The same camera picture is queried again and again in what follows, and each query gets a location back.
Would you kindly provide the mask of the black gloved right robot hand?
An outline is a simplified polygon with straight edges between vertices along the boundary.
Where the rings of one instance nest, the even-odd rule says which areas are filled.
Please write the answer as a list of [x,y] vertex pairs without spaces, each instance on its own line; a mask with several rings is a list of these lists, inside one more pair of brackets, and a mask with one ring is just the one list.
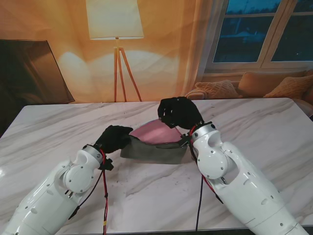
[[196,105],[184,96],[162,99],[157,114],[159,119],[170,128],[178,126],[191,130],[194,126],[204,123]]

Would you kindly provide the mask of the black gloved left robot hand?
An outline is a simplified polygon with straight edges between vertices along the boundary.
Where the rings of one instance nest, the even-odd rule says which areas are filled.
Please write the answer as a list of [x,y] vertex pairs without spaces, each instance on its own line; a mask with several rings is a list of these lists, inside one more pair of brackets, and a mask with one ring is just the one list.
[[133,131],[131,127],[110,125],[105,129],[94,146],[101,149],[105,154],[113,153],[119,149],[123,149],[131,142],[130,133]]

